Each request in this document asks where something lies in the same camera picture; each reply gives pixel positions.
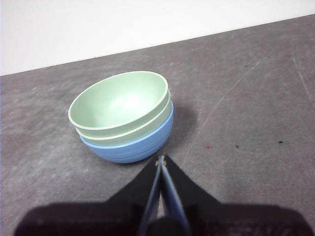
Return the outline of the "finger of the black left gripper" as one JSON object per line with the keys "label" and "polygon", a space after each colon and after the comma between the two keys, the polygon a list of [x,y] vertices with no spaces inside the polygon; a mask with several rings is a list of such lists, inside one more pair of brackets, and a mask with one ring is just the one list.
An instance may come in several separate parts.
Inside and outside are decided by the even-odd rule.
{"label": "finger of the black left gripper", "polygon": [[223,203],[161,156],[167,213],[190,236],[307,236],[309,224],[297,211],[276,205]]}
{"label": "finger of the black left gripper", "polygon": [[106,201],[59,202],[29,210],[16,236],[135,236],[158,170],[154,156],[125,187]]}

